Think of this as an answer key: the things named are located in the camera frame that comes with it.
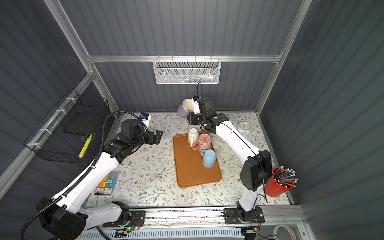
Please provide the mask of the light blue mug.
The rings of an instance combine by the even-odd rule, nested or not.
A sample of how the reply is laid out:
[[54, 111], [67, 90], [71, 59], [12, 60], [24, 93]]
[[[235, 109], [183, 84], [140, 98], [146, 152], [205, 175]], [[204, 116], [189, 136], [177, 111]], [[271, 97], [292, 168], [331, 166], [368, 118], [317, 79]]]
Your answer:
[[201, 155], [203, 156], [203, 165], [206, 168], [212, 168], [216, 163], [216, 153], [214, 150], [202, 150]]

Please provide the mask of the orange plastic tray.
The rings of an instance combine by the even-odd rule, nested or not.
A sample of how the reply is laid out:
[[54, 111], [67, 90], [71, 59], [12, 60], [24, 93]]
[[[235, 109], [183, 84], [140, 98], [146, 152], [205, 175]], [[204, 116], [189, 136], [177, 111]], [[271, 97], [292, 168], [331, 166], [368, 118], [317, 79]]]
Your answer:
[[188, 143], [188, 135], [173, 137], [177, 183], [181, 188], [218, 182], [222, 178], [219, 163], [207, 168], [203, 165], [203, 156], [194, 151]]

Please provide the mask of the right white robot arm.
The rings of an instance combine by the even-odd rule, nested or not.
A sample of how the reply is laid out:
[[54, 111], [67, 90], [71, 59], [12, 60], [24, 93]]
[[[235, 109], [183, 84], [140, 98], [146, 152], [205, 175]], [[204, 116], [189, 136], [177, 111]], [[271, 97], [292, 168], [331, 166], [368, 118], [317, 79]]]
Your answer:
[[205, 133], [213, 133], [223, 139], [242, 161], [240, 180], [243, 192], [237, 202], [237, 215], [248, 223], [254, 217], [258, 197], [265, 197], [265, 185], [272, 177], [272, 157], [269, 151], [261, 151], [251, 144], [223, 113], [217, 113], [209, 97], [194, 96], [194, 110], [187, 117], [190, 125], [199, 125]]

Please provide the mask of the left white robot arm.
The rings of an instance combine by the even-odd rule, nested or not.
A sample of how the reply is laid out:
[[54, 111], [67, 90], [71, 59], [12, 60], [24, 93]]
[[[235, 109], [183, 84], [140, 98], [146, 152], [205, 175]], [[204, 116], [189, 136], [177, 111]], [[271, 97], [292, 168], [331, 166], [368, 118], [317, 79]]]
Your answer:
[[135, 225], [130, 208], [120, 202], [84, 208], [83, 202], [111, 171], [125, 158], [134, 154], [144, 144], [159, 144], [162, 132], [150, 132], [151, 115], [142, 112], [139, 116], [122, 122], [121, 132], [115, 139], [102, 140], [95, 159], [68, 186], [51, 199], [43, 198], [37, 204], [37, 213], [21, 227], [18, 239], [24, 239], [29, 225], [36, 219], [42, 227], [54, 235], [55, 240], [74, 240], [83, 231], [99, 228], [105, 223], [116, 223], [121, 228]]

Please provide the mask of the purple mug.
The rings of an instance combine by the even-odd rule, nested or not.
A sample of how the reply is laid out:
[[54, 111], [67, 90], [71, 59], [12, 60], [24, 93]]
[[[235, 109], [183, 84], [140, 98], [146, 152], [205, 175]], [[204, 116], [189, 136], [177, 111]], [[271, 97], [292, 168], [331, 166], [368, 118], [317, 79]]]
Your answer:
[[178, 115], [181, 118], [186, 118], [191, 112], [194, 112], [194, 100], [184, 99], [178, 107]]

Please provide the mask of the pink mug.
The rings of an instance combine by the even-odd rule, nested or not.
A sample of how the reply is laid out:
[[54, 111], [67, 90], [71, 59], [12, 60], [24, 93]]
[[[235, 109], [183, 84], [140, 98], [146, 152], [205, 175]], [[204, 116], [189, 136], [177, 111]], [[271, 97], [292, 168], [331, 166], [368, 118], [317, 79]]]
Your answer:
[[192, 146], [192, 150], [194, 151], [203, 151], [209, 150], [212, 146], [212, 139], [209, 134], [201, 134], [197, 142]]

